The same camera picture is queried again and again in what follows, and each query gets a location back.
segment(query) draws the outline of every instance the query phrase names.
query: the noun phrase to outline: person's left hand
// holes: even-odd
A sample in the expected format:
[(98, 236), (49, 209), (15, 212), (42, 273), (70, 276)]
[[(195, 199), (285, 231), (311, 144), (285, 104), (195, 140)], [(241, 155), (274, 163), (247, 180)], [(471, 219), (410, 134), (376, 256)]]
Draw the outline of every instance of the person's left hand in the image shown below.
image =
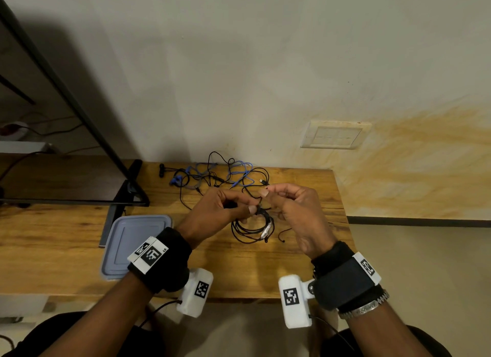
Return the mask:
[[(226, 201), (234, 201), (238, 206), (226, 209)], [(176, 230), (195, 249), (235, 219), (244, 220), (254, 215), (258, 204), (257, 199), (239, 191), (210, 187)]]

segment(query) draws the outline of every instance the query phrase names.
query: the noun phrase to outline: table surface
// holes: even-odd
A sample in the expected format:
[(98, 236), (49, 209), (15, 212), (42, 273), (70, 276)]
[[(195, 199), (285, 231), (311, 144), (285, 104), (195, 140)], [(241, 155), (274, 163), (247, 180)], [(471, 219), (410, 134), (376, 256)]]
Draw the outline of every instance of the table surface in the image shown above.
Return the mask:
[[(166, 166), (179, 168), (188, 164)], [(355, 249), (331, 170), (267, 170), (270, 183), (292, 182), (315, 188), (335, 235)], [(179, 188), (169, 186), (172, 172), (167, 172), (163, 179), (158, 173), (159, 163), (144, 162), (138, 182), (151, 205), (127, 207), (126, 211), (132, 215), (168, 214), (178, 224), (188, 210), (179, 200)], [(226, 167), (219, 166), (217, 174), (224, 177)], [(201, 191), (206, 189), (203, 183)], [(183, 189), (182, 198), (192, 207), (201, 196), (195, 190)], [(114, 281), (105, 281), (100, 276), (104, 250), (98, 248), (107, 209), (93, 205), (0, 207), (0, 294), (100, 296), (107, 292)], [(276, 230), (268, 243), (242, 244), (227, 226), (193, 251), (189, 267), (203, 267), (214, 274), (210, 298), (279, 298), (279, 277), (287, 274), (298, 274), (302, 280), (312, 277), (312, 265), (298, 249), (295, 234), (291, 230), (284, 232), (285, 243), (277, 238), (278, 232), (289, 225), (279, 219), (275, 223)]]

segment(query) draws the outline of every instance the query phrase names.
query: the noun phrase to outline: plastic lid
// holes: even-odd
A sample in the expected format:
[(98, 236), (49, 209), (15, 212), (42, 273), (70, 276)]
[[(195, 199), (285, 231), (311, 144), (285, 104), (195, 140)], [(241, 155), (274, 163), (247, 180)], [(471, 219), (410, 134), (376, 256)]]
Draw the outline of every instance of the plastic lid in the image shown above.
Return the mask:
[(122, 216), (114, 221), (102, 257), (101, 275), (106, 280), (120, 279), (128, 272), (127, 257), (149, 236), (157, 236), (172, 226), (167, 215)]

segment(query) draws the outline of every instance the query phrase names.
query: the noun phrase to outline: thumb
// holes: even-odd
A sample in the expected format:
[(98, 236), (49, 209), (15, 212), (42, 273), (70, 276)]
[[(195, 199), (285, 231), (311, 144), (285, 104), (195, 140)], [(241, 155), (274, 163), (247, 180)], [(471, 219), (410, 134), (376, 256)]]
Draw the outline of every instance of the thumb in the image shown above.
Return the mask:
[(228, 215), (230, 221), (235, 219), (244, 219), (251, 217), (257, 212), (257, 207), (255, 205), (239, 205), (236, 208), (224, 209), (224, 212)]
[(267, 188), (261, 189), (259, 194), (262, 198), (268, 201), (273, 207), (279, 208), (283, 211), (283, 206), (285, 205), (287, 198), (282, 197), (272, 191), (269, 191)]

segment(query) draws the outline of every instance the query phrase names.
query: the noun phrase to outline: hand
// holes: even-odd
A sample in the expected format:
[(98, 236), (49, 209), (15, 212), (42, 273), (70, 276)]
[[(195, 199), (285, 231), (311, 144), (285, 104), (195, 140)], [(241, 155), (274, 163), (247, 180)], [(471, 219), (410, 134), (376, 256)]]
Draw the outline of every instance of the hand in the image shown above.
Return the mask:
[(327, 252), (337, 242), (314, 189), (279, 183), (261, 189), (259, 194), (281, 210), (296, 233), (298, 247), (311, 259)]
[[(234, 201), (238, 206), (225, 209), (225, 201)], [(257, 199), (239, 191), (210, 187), (176, 230), (195, 249), (235, 219), (244, 220), (254, 215), (258, 204)]]

